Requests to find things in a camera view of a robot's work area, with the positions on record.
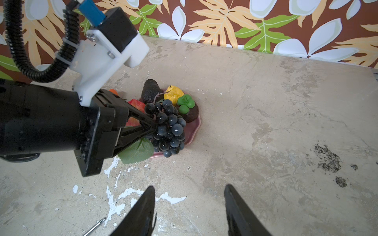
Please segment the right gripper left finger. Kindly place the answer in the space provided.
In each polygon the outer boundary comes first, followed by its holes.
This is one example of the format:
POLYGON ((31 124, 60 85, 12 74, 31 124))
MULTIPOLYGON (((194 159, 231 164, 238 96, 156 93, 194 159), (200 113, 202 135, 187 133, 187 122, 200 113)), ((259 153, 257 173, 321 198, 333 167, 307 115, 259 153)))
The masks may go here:
POLYGON ((151 236, 156 225, 155 189, 149 186, 110 236, 151 236))

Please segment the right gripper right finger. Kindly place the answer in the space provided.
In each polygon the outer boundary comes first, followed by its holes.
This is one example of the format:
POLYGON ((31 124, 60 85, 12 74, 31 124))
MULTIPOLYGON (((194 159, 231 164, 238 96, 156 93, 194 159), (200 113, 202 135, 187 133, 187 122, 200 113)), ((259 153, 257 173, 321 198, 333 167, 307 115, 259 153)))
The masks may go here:
POLYGON ((224 197, 229 236, 271 236, 231 184, 224 197))

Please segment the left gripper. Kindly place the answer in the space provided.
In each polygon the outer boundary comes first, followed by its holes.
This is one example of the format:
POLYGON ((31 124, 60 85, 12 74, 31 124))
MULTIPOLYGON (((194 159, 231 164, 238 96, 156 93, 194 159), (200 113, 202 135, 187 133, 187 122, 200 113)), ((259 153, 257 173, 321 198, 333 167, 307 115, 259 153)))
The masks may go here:
POLYGON ((154 134, 156 121, 114 93, 100 89, 87 107, 86 124, 74 151, 83 177, 98 175, 103 161, 119 155, 138 140, 154 134), (130 118, 138 126, 128 125, 130 118))

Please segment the black grape bunch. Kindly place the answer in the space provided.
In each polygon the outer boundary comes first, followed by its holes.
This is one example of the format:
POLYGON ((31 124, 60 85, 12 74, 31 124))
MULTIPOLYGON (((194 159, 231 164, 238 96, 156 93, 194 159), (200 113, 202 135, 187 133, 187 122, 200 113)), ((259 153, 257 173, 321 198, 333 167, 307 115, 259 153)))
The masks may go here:
POLYGON ((144 112, 157 123, 151 134, 139 139, 118 154, 124 164, 137 163, 161 153, 169 158, 185 147, 186 121, 178 115, 170 100, 146 103, 144 112))

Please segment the dark avocado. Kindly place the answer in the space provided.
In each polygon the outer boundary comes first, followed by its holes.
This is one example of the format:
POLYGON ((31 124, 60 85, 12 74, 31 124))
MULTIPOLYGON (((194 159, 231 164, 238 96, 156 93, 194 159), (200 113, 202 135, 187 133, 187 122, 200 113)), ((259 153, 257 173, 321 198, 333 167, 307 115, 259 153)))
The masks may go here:
POLYGON ((159 87, 158 83, 155 80, 146 80, 141 93, 143 103, 153 103, 156 95, 162 92, 163 90, 159 87))

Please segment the yellow pear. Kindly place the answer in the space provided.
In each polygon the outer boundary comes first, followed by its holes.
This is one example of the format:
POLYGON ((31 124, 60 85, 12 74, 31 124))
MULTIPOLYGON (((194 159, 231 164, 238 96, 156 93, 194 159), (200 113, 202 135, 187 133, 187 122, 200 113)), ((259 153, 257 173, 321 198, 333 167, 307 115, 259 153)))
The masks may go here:
POLYGON ((175 106, 177 105, 178 99, 184 95, 184 92, 177 86, 169 86, 164 93, 164 99, 170 100, 175 106))

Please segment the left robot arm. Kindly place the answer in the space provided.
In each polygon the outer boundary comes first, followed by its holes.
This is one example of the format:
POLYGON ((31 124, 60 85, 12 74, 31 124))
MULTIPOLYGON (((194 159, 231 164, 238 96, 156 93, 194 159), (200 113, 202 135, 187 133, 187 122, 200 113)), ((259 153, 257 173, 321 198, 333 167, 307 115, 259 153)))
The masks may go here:
POLYGON ((74 151, 82 176, 156 130, 157 123, 104 89, 88 107, 76 92, 1 80, 1 159, 28 162, 45 152, 74 151))

